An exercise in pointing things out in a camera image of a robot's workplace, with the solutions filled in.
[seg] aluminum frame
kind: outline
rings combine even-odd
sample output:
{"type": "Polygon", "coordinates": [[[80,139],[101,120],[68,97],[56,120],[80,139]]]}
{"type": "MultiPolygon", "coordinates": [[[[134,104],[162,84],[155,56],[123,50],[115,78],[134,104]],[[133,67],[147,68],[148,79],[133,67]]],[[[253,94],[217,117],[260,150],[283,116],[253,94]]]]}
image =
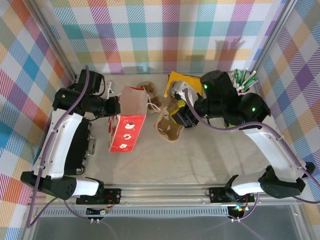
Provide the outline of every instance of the aluminum frame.
{"type": "Polygon", "coordinates": [[[69,79],[73,82],[76,81],[77,74],[74,72],[71,64],[69,63],[64,51],[62,50],[60,44],[58,43],[55,35],[53,34],[51,28],[49,27],[46,19],[42,15],[38,4],[35,0],[24,0],[25,5],[29,9],[31,15],[35,19],[38,26],[41,28],[43,35],[48,41],[50,47],[52,48],[54,54],[60,61],[64,71],[66,72],[69,79]]]}
{"type": "MultiPolygon", "coordinates": [[[[278,40],[282,30],[284,29],[287,20],[290,16],[290,14],[292,13],[292,11],[295,9],[295,6],[297,5],[299,0],[288,0],[287,3],[285,4],[282,12],[279,15],[278,20],[276,21],[274,28],[271,32],[271,34],[269,35],[266,43],[264,44],[262,51],[259,55],[259,57],[257,58],[255,64],[253,65],[253,70],[256,70],[257,72],[262,68],[264,62],[266,61],[268,55],[270,54],[273,45],[276,43],[276,41],[278,40]]],[[[254,85],[254,89],[256,91],[256,93],[258,93],[258,87],[255,84],[254,85]]]]}
{"type": "MultiPolygon", "coordinates": [[[[206,196],[205,192],[208,188],[212,187],[223,187],[221,184],[114,184],[104,186],[109,189],[122,189],[120,204],[114,206],[114,210],[132,210],[143,208],[158,208],[161,209],[173,209],[174,207],[183,207],[190,209],[208,209],[212,208],[223,208],[227,206],[235,206],[236,203],[210,203],[210,199],[206,196]]],[[[88,204],[88,205],[76,205],[76,197],[68,200],[69,206],[76,213],[83,213],[86,207],[95,208],[102,207],[101,204],[88,204]]],[[[38,194],[35,204],[34,217],[43,209],[46,205],[46,196],[44,194],[38,194]]],[[[294,218],[295,224],[298,229],[298,234],[301,239],[313,240],[315,239],[314,233],[309,222],[306,220],[306,214],[304,206],[301,202],[296,201],[292,197],[276,199],[267,194],[260,194],[257,206],[278,206],[278,205],[290,205],[292,217],[294,218]]],[[[26,219],[29,213],[29,207],[25,212],[22,226],[26,225],[26,219]]],[[[61,211],[60,214],[71,217],[65,208],[63,201],[53,202],[48,208],[52,211],[52,217],[57,217],[57,211],[61,211]]],[[[22,228],[19,239],[31,240],[36,229],[36,225],[30,229],[22,228]]]]}

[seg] green pen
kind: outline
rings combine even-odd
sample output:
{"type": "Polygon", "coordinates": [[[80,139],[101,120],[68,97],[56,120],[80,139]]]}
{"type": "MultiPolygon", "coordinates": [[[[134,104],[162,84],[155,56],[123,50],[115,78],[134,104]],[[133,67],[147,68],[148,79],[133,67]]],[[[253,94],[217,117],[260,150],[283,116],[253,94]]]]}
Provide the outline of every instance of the green pen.
{"type": "Polygon", "coordinates": [[[232,78],[232,83],[235,84],[236,81],[236,69],[233,70],[233,78],[232,78]]]}
{"type": "Polygon", "coordinates": [[[235,78],[235,83],[238,84],[238,81],[239,81],[238,68],[234,70],[234,78],[235,78]]]}
{"type": "Polygon", "coordinates": [[[250,85],[248,85],[248,86],[246,87],[246,89],[251,88],[251,87],[252,87],[253,85],[255,85],[257,82],[258,82],[258,81],[254,81],[254,82],[252,82],[250,85]]]}
{"type": "Polygon", "coordinates": [[[254,82],[256,80],[256,76],[253,76],[252,78],[249,79],[249,81],[247,81],[244,86],[249,86],[252,82],[254,82]]]}
{"type": "Polygon", "coordinates": [[[241,70],[240,72],[241,72],[241,74],[240,74],[240,79],[239,79],[239,85],[241,86],[241,82],[242,82],[242,79],[244,78],[245,71],[241,70]]]}
{"type": "Polygon", "coordinates": [[[237,73],[236,73],[236,77],[238,78],[238,81],[237,83],[240,84],[240,81],[241,81],[241,71],[239,69],[237,69],[237,73]]]}
{"type": "Polygon", "coordinates": [[[256,75],[256,71],[253,71],[247,78],[246,80],[242,83],[242,86],[244,86],[250,79],[252,79],[256,75]]]}
{"type": "Polygon", "coordinates": [[[238,84],[239,85],[241,85],[242,74],[243,74],[243,72],[241,70],[239,70],[239,75],[238,75],[238,84]]]}
{"type": "Polygon", "coordinates": [[[247,75],[247,71],[248,71],[248,68],[246,68],[244,71],[243,71],[243,76],[241,77],[241,84],[242,85],[245,80],[246,80],[246,75],[247,75]]]}

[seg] colorful checkered pattern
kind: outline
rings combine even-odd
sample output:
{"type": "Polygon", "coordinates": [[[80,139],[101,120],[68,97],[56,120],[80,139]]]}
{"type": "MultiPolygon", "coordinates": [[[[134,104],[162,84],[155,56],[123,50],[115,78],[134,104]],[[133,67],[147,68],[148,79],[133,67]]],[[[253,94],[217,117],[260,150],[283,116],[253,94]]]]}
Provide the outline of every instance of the colorful checkered pattern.
{"type": "MultiPolygon", "coordinates": [[[[260,94],[275,122],[299,157],[317,166],[320,181],[320,0],[300,0],[262,70],[260,94]]],[[[320,189],[308,180],[313,198],[320,189]]],[[[317,207],[307,206],[314,225],[320,225],[317,207]]]]}
{"type": "Polygon", "coordinates": [[[15,240],[57,89],[69,79],[23,0],[0,3],[0,240],[15,240]]]}
{"type": "Polygon", "coordinates": [[[276,26],[277,20],[280,16],[281,12],[283,11],[284,6],[286,5],[287,2],[288,2],[288,0],[281,0],[281,3],[279,4],[279,6],[274,14],[272,21],[271,21],[268,29],[266,30],[263,39],[260,42],[258,50],[255,52],[255,55],[254,55],[253,60],[250,64],[250,67],[249,67],[250,71],[254,70],[255,63],[257,62],[257,60],[261,54],[261,51],[263,50],[267,40],[269,39],[270,34],[272,33],[274,27],[276,26]]]}
{"type": "Polygon", "coordinates": [[[284,5],[281,0],[38,2],[75,72],[87,64],[103,74],[249,67],[279,15],[272,18],[270,10],[284,5]]]}

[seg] white floor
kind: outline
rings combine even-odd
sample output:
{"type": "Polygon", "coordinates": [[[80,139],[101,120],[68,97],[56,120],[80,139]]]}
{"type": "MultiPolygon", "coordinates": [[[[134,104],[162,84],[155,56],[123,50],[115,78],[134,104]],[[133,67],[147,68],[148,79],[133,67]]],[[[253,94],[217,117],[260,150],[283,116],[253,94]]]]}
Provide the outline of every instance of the white floor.
{"type": "MultiPolygon", "coordinates": [[[[167,74],[106,75],[118,95],[124,85],[152,81],[164,94],[167,74]]],[[[86,177],[105,184],[224,184],[235,174],[250,174],[265,168],[268,161],[244,133],[222,133],[204,125],[185,129],[175,143],[168,143],[154,130],[157,113],[148,114],[131,153],[109,153],[108,119],[92,123],[96,137],[94,156],[88,159],[86,177]]],[[[211,124],[223,128],[221,118],[211,124]]]]}

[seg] metal rail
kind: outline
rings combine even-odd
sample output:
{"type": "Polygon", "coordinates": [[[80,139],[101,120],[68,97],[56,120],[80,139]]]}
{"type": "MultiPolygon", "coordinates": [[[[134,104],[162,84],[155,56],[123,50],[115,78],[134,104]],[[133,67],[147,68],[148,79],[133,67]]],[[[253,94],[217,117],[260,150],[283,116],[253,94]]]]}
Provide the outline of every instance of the metal rail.
{"type": "Polygon", "coordinates": [[[25,5],[29,9],[31,15],[35,19],[38,26],[41,28],[43,35],[45,36],[46,40],[48,41],[50,47],[52,48],[54,54],[60,61],[64,71],[66,72],[67,76],[71,81],[76,80],[76,74],[69,63],[64,51],[60,47],[55,35],[53,34],[51,28],[49,27],[46,18],[41,13],[39,6],[35,3],[34,0],[24,0],[25,5]]]}
{"type": "MultiPolygon", "coordinates": [[[[206,190],[212,187],[223,187],[218,184],[115,184],[105,185],[108,189],[122,189],[120,204],[114,208],[125,207],[196,207],[196,206],[235,206],[238,203],[210,203],[206,190]]],[[[76,197],[67,202],[77,207],[102,207],[101,204],[76,205],[76,197]]],[[[276,199],[267,194],[260,194],[258,205],[290,205],[298,202],[292,197],[276,199]]],[[[44,195],[37,196],[36,207],[46,205],[44,195]]],[[[51,207],[64,207],[63,201],[52,203],[51,207]]]]}
{"type": "Polygon", "coordinates": [[[278,40],[278,37],[280,36],[282,30],[284,29],[287,20],[294,10],[296,4],[299,0],[288,0],[286,5],[284,6],[282,12],[279,15],[278,20],[276,21],[274,25],[274,29],[272,33],[269,35],[268,40],[266,41],[264,47],[262,48],[262,51],[260,53],[260,56],[258,57],[257,61],[255,62],[253,69],[258,71],[264,62],[266,61],[269,53],[272,50],[272,47],[274,46],[275,42],[278,40]]]}

